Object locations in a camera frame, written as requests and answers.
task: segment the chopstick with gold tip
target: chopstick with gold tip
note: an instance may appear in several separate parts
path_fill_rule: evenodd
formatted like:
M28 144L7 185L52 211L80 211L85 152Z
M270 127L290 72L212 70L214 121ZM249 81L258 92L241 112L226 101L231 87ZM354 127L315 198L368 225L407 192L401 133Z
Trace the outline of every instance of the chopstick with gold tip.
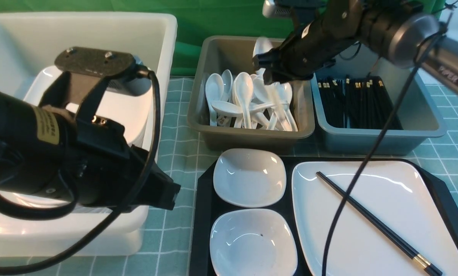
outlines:
M336 185L331 179L327 178L322 172L318 171L317 176L328 183L338 194L341 196L345 195L345 191ZM421 268L430 276L441 276L443 273L436 266L434 266L429 260L415 250L409 243L406 243L401 237L399 237L393 230L379 220L375 215L369 212L364 206L358 203L353 197L348 198L348 203L353 206L359 213L361 213L366 219L369 220L379 231L381 231L387 238L390 239L401 251L403 251L409 258L415 263L419 264Z

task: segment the gray plastic tray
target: gray plastic tray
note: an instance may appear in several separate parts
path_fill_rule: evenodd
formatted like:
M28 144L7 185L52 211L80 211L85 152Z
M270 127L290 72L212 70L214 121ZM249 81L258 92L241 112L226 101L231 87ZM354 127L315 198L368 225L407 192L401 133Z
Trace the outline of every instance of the gray plastic tray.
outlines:
M356 47L352 46L342 55L348 57L353 55L355 51ZM344 61L337 57L334 67L319 70L316 72L317 77L311 80L316 117L322 129L325 147L329 152L367 154L380 130L330 126L322 108L317 79L327 76L345 79L346 74L349 74L350 77L366 77L376 60L377 55L367 47L362 46L357 57L351 61ZM409 69L399 69L385 59L381 59L372 75L380 76L383 79L391 100L395 102L410 72ZM445 121L418 74L409 86L397 116L404 130L388 131L376 154L406 155L425 139L441 137L447 133Z
M309 137L315 127L312 92L309 82L291 82L294 88L292 114L299 131L249 130L209 126L208 106L201 84L212 73L229 69L233 75L253 74L252 52L256 37L212 36L203 42L197 73L188 107L188 125L200 132L212 150L255 148L276 153L289 152L300 139ZM278 46L283 40L272 39Z

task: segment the table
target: table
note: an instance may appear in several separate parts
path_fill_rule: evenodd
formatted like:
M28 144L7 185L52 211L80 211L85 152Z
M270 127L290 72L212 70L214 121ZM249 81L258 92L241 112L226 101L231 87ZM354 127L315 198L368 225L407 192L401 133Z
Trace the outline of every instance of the table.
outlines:
M190 248L197 246L191 244L196 181L220 155L207 149L200 135L187 126L192 86L193 80L189 78L170 80L157 164L182 189L173 211L149 209L140 251L128 257L73 257L29 276L187 275ZM444 86L429 85L427 89L445 118L448 133L442 138L427 139L404 159L445 181L458 206L458 97ZM314 136L300 141L292 153L295 156L344 156L325 152ZM23 265L41 259L0 258L0 266Z

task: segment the black serving tray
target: black serving tray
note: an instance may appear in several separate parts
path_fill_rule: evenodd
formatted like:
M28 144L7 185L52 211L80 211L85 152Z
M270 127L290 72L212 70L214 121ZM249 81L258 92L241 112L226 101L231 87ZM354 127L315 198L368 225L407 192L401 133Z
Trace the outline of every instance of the black serving tray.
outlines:
M362 161L360 158L316 158L316 157L281 157L287 172L287 185L282 199L277 203L265 207L280 213L289 224L294 235L297 247L297 270L294 276L311 276L306 259L301 248L301 242L297 233L292 203L292 171L297 164L308 161ZM458 208L453 200L445 182L425 171L412 162L405 159L373 159L372 161L403 161L413 165L425 182L435 205L447 226L448 232L458 249ZM197 186L197 199L195 202L195 218L192 235L192 251L190 256L190 276L216 276L210 259L209 243L212 224L221 215L244 209L223 201L214 190L213 173L215 164L212 164L205 173L199 177Z

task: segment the small white bowl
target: small white bowl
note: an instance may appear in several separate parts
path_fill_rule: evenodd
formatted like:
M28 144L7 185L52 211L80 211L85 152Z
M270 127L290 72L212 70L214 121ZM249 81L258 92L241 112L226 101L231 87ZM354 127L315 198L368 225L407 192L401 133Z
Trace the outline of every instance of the small white bowl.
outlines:
M214 189L224 201L245 208L261 208L279 201L287 175L278 155L255 149L229 149L214 169Z
M297 269L294 236L268 209L245 209L218 218L210 232L210 258L218 276L291 276Z

